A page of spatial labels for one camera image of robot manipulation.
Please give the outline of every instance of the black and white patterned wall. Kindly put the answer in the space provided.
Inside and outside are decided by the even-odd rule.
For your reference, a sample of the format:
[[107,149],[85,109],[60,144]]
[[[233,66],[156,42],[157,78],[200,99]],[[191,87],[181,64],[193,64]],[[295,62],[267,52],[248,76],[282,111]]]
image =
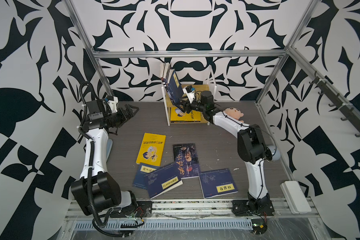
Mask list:
[[[308,0],[74,0],[96,51],[283,49]],[[160,63],[201,84],[212,66],[217,100],[255,100],[277,57],[102,59],[120,99],[158,101]]]
[[[323,0],[296,47],[360,111],[360,0]],[[310,81],[289,58],[261,105],[330,233],[358,240],[360,138]]]
[[60,0],[0,1],[0,240],[57,236],[84,162],[78,87],[98,80]]

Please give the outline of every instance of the book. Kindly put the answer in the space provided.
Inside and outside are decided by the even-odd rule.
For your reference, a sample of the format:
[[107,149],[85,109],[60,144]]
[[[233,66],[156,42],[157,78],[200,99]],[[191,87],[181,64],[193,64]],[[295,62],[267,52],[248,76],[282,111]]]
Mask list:
[[160,65],[160,77],[172,104],[180,103],[180,99],[184,94],[183,88],[177,78],[176,71],[170,67],[170,63],[162,63]]
[[145,174],[144,181],[151,199],[183,184],[175,163]]
[[136,163],[142,162],[159,167],[163,156],[165,137],[165,135],[144,133]]
[[171,107],[171,122],[200,122],[201,120],[201,112],[183,113],[180,109]]
[[237,192],[231,171],[228,168],[199,172],[204,198]]
[[159,167],[157,166],[152,166],[141,162],[137,170],[135,179],[133,180],[132,186],[141,189],[147,189],[147,186],[145,185],[145,181],[144,181],[144,175],[153,172],[158,168]]
[[198,177],[200,171],[199,159],[197,157],[194,143],[174,144],[173,157],[180,177],[192,178]]

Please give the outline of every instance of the dark wooden tabletop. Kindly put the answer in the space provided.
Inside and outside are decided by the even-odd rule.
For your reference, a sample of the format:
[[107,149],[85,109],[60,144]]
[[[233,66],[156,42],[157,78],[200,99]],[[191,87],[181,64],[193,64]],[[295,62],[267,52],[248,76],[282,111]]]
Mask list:
[[[137,154],[144,133],[166,135],[161,166],[174,161],[172,145],[179,143],[195,143],[202,171],[229,168],[237,185],[238,192],[221,197],[247,197],[248,176],[244,161],[237,153],[237,139],[223,128],[210,124],[171,124],[167,125],[162,102],[120,102],[119,106],[129,103],[140,108],[135,117],[126,122],[118,130],[118,136],[110,134],[114,144],[107,162],[110,175],[120,185],[121,190],[132,190],[138,199],[147,199],[144,189],[132,187],[138,164]],[[254,102],[222,102],[221,109],[234,107],[241,110],[244,116],[240,118],[247,124],[257,124],[266,129]],[[264,133],[267,145],[273,145],[272,140]],[[266,187],[270,197],[283,197],[280,184],[288,180],[280,161],[264,163]],[[203,198],[199,178],[184,179],[183,185],[170,190],[160,198]]]

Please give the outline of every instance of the pink stuffed doll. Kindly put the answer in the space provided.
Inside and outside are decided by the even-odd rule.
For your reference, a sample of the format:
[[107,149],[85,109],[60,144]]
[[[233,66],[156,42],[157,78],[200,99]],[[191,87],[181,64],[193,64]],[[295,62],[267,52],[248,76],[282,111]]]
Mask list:
[[225,114],[227,114],[228,116],[230,116],[231,118],[234,118],[236,120],[239,120],[239,118],[244,116],[244,113],[242,113],[237,108],[227,108],[224,111],[225,111]]

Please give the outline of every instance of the small wooden shelf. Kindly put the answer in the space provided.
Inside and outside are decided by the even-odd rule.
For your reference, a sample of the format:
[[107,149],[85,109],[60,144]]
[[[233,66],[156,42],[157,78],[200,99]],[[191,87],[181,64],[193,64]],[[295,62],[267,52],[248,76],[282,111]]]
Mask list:
[[[215,76],[213,75],[213,71],[212,71],[212,67],[210,66],[210,73],[211,73],[211,78],[207,79],[206,81],[204,81],[204,83],[202,85],[192,85],[192,87],[195,88],[195,91],[211,91],[213,94],[213,97],[215,98],[215,94],[216,94],[216,89],[217,89],[217,85],[216,85],[216,80],[215,80]],[[161,90],[163,93],[163,98],[164,100],[164,107],[165,107],[165,115],[167,116],[167,123],[168,126],[170,126],[171,124],[182,124],[182,123],[206,123],[207,125],[209,125],[209,122],[203,117],[202,115],[202,119],[200,122],[170,122],[170,116],[171,116],[171,107],[174,107],[174,105],[172,104],[171,100],[169,99],[169,96],[165,90],[164,85],[161,85]]]

